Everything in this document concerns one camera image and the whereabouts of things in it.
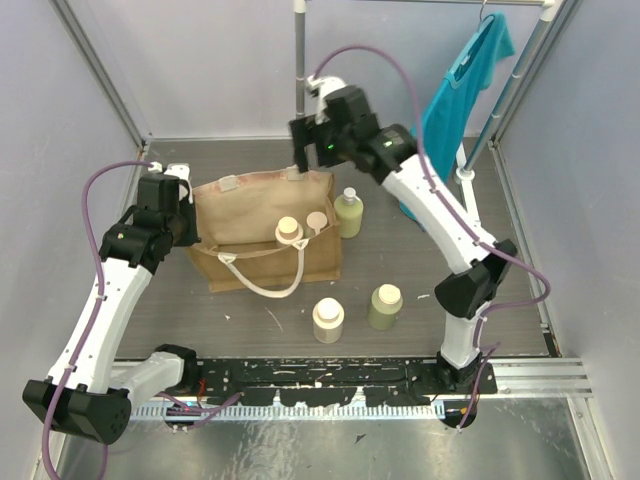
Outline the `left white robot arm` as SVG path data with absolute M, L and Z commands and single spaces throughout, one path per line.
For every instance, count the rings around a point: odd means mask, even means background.
M 152 168 L 138 180 L 136 202 L 103 236 L 102 277 L 91 293 L 63 353 L 42 380 L 22 393 L 27 407 L 44 419 L 54 393 L 52 428 L 111 445 L 124 433 L 131 413 L 158 393 L 194 393 L 200 384 L 194 350 L 163 344 L 118 376 L 112 367 L 135 305 L 160 263 L 175 247 L 199 242 L 190 168 Z

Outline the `green pump dispenser bottle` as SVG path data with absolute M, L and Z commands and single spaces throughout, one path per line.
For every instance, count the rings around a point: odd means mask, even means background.
M 306 238 L 312 238 L 319 235 L 328 225 L 328 218 L 321 211 L 314 211 L 307 215 L 304 227 Z

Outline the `tan canvas tote bag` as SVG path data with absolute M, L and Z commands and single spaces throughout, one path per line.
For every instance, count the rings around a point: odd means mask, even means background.
M 342 245 L 330 173 L 282 170 L 229 175 L 193 191 L 201 242 L 187 254 L 211 292 L 249 289 L 273 299 L 290 296 L 302 283 L 337 280 Z M 276 242 L 284 216 L 305 227 L 321 211 L 328 225 L 291 245 Z

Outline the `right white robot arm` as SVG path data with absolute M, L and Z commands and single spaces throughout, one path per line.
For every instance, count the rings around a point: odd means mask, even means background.
M 515 244 L 472 226 L 441 179 L 424 172 L 416 139 L 399 124 L 381 127 L 361 88 L 322 77 L 307 90 L 317 100 L 316 113 L 289 124 L 298 169 L 309 169 L 309 145 L 321 167 L 353 163 L 404 204 L 442 252 L 451 273 L 435 288 L 446 312 L 437 372 L 444 390 L 462 393 L 479 371 L 477 326 L 509 270 Z

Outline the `olive green bottle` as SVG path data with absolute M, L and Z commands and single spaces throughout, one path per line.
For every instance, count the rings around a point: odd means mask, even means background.
M 399 317 L 402 306 L 403 297 L 397 286 L 380 285 L 371 295 L 367 314 L 369 325 L 379 331 L 391 329 Z

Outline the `green bottle white cap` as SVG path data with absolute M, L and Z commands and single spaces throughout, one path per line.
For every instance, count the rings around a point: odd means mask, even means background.
M 334 201 L 342 239 L 354 238 L 361 229 L 364 204 L 353 187 L 347 187 Z

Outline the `cream labelled tall bottle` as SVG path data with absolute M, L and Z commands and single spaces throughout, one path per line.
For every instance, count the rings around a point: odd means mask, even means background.
M 304 231 L 299 222 L 291 216 L 282 217 L 275 227 L 276 242 L 280 246 L 291 245 L 303 238 Z

